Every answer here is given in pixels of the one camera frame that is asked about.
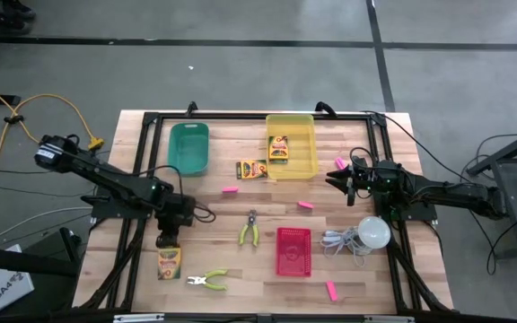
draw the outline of yellow plastic basket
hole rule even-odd
[[[319,172],[314,139],[314,118],[311,115],[268,115],[268,138],[286,135],[288,163],[273,163],[267,156],[267,171],[271,179],[310,179]]]

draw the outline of yellow-handled pliers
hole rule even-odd
[[[255,210],[250,210],[249,221],[242,227],[241,234],[239,234],[239,245],[241,246],[249,227],[252,227],[252,245],[257,247],[259,245],[259,227],[257,226],[257,211]]]
[[[225,285],[207,283],[206,279],[216,275],[226,275],[227,271],[226,269],[217,269],[206,273],[204,277],[190,276],[187,277],[187,284],[203,284],[206,288],[212,289],[213,291],[226,291]]]

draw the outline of pink eraser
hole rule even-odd
[[[226,187],[223,188],[223,193],[236,193],[239,191],[239,188],[237,187]]]
[[[337,301],[338,300],[337,288],[334,286],[333,281],[327,281],[327,289],[329,290],[330,300]]]
[[[310,208],[310,209],[314,208],[314,205],[312,205],[310,203],[303,202],[303,201],[298,201],[298,205],[300,205],[302,207]]]
[[[337,164],[337,167],[338,167],[338,169],[339,169],[339,170],[343,170],[343,169],[345,169],[345,168],[346,168],[346,163],[345,163],[345,161],[343,161],[343,159],[342,159],[342,158],[337,157],[337,158],[334,160],[334,162]]]

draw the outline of wooden table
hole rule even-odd
[[[117,132],[110,153],[110,163],[132,171],[136,146],[143,119],[143,110],[121,111]],[[406,130],[412,131],[409,115],[390,113]],[[171,127],[179,122],[164,120],[157,165],[166,163]],[[210,129],[210,162],[204,177],[184,178],[186,194],[209,206],[217,214],[214,223],[194,223],[181,227],[183,252],[181,278],[157,280],[158,235],[156,220],[150,219],[145,231],[141,261],[133,303],[135,311],[157,312],[271,312],[361,314],[395,313],[390,271],[385,249],[366,257],[364,267],[353,263],[353,256],[341,252],[325,258],[320,236],[325,230],[344,230],[357,225],[365,216],[373,215],[371,199],[356,199],[346,206],[346,197],[324,182],[325,173],[335,170],[334,159],[348,160],[354,146],[368,148],[368,135],[363,122],[323,120],[315,122],[319,174],[310,180],[275,181],[272,179],[237,180],[234,164],[241,159],[264,159],[267,154],[265,122],[259,120],[205,120]],[[415,143],[396,125],[388,125],[394,160],[420,174],[421,167]],[[380,133],[376,131],[381,150]],[[145,151],[146,168],[151,143]],[[170,170],[157,171],[156,176],[178,186],[177,176]],[[238,194],[222,194],[227,186],[238,186]],[[297,207],[297,201],[314,204],[314,210]],[[238,233],[247,222],[251,208],[258,212],[260,243],[239,247]],[[89,238],[87,252],[77,285],[74,305],[85,302],[99,287],[113,266],[121,220],[102,223]],[[309,278],[276,275],[276,228],[310,228],[312,234],[312,276]],[[451,296],[438,241],[423,223],[408,223],[408,235],[416,270],[446,306]],[[202,286],[186,284],[189,275],[202,275],[218,268],[229,269],[218,282],[227,284],[227,292],[215,292]],[[122,298],[127,280],[124,272],[119,286]],[[338,301],[332,302],[325,283],[335,282]],[[405,298],[410,304],[407,281],[402,278]]]

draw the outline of light bulb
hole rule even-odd
[[[367,216],[358,224],[358,237],[366,247],[380,249],[390,241],[390,228],[381,218]]]

